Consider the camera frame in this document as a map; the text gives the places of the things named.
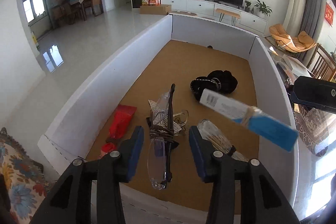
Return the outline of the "white cardboard box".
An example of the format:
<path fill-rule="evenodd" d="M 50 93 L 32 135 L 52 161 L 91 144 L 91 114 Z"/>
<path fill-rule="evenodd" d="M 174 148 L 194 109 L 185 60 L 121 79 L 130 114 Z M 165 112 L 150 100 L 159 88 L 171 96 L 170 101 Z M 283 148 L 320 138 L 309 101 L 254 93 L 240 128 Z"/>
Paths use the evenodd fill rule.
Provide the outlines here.
<path fill-rule="evenodd" d="M 33 223 L 298 223 L 298 133 L 255 34 L 167 15 L 104 61 L 38 146 Z"/>

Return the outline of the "reading glasses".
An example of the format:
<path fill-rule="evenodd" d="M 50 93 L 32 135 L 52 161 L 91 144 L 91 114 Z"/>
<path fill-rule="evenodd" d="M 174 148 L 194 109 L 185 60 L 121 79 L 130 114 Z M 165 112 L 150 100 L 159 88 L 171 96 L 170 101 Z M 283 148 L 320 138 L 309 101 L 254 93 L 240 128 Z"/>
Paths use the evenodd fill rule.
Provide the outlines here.
<path fill-rule="evenodd" d="M 174 140 L 173 131 L 173 95 L 175 84 L 171 85 L 170 90 L 164 93 L 157 100 L 168 100 L 168 128 L 154 125 L 150 121 L 149 136 L 150 145 L 147 156 L 147 172 L 151 186 L 156 190 L 164 190 L 171 182 L 172 173 L 170 170 L 171 150 L 178 146 Z"/>

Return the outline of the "wooden dining chair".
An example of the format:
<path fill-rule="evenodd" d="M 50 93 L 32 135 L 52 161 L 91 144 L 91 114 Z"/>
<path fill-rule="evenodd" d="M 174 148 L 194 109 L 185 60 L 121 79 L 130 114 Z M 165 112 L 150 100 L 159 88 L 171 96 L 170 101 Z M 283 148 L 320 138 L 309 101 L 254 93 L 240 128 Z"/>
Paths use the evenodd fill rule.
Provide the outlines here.
<path fill-rule="evenodd" d="M 311 77 L 335 82 L 335 60 L 320 44 L 315 47 L 307 68 Z"/>

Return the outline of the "red packet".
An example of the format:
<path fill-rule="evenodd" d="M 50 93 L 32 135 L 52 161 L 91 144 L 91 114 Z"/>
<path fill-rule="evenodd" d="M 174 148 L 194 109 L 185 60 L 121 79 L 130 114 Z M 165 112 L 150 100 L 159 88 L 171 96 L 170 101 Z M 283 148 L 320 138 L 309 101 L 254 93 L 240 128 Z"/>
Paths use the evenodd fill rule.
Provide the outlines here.
<path fill-rule="evenodd" d="M 117 106 L 112 124 L 109 127 L 108 137 L 105 140 L 105 144 L 101 147 L 99 158 L 117 149 L 117 145 L 126 134 L 136 110 L 137 108 L 134 106 Z"/>

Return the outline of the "orange lounge chair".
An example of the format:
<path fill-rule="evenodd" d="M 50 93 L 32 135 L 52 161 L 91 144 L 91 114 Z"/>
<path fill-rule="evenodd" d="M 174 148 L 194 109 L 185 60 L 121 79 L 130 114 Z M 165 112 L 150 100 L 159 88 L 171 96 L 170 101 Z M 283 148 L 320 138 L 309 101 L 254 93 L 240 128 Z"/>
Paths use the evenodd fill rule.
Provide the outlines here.
<path fill-rule="evenodd" d="M 269 33 L 270 35 L 264 39 L 283 51 L 301 53 L 311 50 L 317 45 L 305 31 L 300 32 L 297 37 L 290 36 L 282 24 L 270 26 Z"/>

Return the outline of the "white tv cabinet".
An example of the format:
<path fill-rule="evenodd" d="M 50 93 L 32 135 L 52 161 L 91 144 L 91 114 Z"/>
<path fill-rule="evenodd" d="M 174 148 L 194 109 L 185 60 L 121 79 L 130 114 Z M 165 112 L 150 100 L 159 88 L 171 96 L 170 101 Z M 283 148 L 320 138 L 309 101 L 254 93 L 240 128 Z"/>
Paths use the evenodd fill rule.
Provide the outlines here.
<path fill-rule="evenodd" d="M 254 14 L 245 12 L 240 9 L 232 8 L 228 5 L 221 5 L 215 2 L 204 0 L 161 0 L 161 4 L 171 5 L 174 11 L 183 11 L 187 13 L 194 13 L 197 16 L 205 17 L 219 21 L 219 13 L 215 12 L 217 8 L 236 12 L 240 14 L 240 19 L 236 22 L 236 27 L 243 28 L 245 30 L 256 32 L 257 34 L 264 34 L 267 21 Z M 231 17 L 225 16 L 222 23 L 231 25 Z"/>

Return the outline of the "dining table with chairs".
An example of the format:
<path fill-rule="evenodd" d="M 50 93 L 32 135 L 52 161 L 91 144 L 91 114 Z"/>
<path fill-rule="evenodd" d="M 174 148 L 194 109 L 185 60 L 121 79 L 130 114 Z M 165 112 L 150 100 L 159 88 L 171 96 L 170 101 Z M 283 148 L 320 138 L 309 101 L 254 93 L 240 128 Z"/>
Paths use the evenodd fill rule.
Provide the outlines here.
<path fill-rule="evenodd" d="M 52 19 L 60 22 L 74 24 L 76 19 L 87 20 L 87 9 L 91 9 L 93 16 L 104 13 L 102 0 L 69 0 L 51 9 Z"/>

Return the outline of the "blue white medicine box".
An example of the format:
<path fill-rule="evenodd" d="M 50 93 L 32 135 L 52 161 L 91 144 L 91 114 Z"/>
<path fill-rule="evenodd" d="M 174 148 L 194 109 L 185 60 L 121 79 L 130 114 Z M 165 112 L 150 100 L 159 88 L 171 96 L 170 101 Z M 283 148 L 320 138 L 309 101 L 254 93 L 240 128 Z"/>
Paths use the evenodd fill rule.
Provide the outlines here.
<path fill-rule="evenodd" d="M 288 152 L 292 151 L 298 138 L 296 130 L 257 107 L 248 106 L 212 90 L 204 89 L 199 102 Z"/>

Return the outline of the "wooden stool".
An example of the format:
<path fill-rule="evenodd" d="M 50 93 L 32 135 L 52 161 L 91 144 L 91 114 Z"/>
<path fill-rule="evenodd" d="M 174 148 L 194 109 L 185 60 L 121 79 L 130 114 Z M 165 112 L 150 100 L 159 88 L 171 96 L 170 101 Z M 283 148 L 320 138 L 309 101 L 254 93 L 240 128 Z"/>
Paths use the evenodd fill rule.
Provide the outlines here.
<path fill-rule="evenodd" d="M 227 10 L 223 10 L 220 8 L 217 8 L 215 12 L 219 13 L 219 22 L 222 22 L 225 16 L 231 17 L 231 25 L 235 26 L 238 19 L 240 19 L 240 14 L 237 14 L 236 12 L 231 12 Z"/>

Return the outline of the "black velvet pouch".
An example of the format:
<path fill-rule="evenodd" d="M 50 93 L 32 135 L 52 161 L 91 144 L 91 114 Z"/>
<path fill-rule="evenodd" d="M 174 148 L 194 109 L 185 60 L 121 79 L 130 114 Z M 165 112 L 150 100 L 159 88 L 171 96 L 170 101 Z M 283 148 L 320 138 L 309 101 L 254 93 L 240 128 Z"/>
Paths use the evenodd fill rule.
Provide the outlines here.
<path fill-rule="evenodd" d="M 195 99 L 200 101 L 205 89 L 220 93 L 231 94 L 237 88 L 238 81 L 230 71 L 215 70 L 208 76 L 199 76 L 192 80 L 190 89 Z"/>

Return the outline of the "rhinestone bow hair clip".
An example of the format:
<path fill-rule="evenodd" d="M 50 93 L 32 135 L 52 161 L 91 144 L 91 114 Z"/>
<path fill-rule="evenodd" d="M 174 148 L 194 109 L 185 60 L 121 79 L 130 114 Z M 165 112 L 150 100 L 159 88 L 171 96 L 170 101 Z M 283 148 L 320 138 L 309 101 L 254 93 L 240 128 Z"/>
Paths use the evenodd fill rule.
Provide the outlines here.
<path fill-rule="evenodd" d="M 168 128 L 168 100 L 159 100 L 157 102 L 148 100 L 148 103 L 150 106 L 150 121 L 154 125 Z M 175 136 L 185 135 L 188 118 L 189 112 L 187 110 L 173 114 L 173 131 Z"/>

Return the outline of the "brown cardboard box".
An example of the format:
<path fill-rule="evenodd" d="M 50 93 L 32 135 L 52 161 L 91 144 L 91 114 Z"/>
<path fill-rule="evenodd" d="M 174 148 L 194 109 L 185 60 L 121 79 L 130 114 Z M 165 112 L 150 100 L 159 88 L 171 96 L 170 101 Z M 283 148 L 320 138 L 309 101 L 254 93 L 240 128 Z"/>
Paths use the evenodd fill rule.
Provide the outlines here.
<path fill-rule="evenodd" d="M 141 6 L 140 14 L 146 15 L 168 15 L 171 12 L 171 5 Z"/>

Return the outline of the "bundle of wooden sticks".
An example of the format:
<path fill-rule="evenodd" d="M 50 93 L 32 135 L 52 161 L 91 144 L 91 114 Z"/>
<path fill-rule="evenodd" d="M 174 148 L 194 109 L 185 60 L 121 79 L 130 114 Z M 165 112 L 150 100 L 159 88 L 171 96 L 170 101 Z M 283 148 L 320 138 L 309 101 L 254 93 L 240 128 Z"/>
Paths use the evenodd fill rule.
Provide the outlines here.
<path fill-rule="evenodd" d="M 197 128 L 203 139 L 212 143 L 214 148 L 235 160 L 248 162 L 248 159 L 237 151 L 234 145 L 226 138 L 226 136 L 211 121 L 204 119 L 198 123 Z"/>

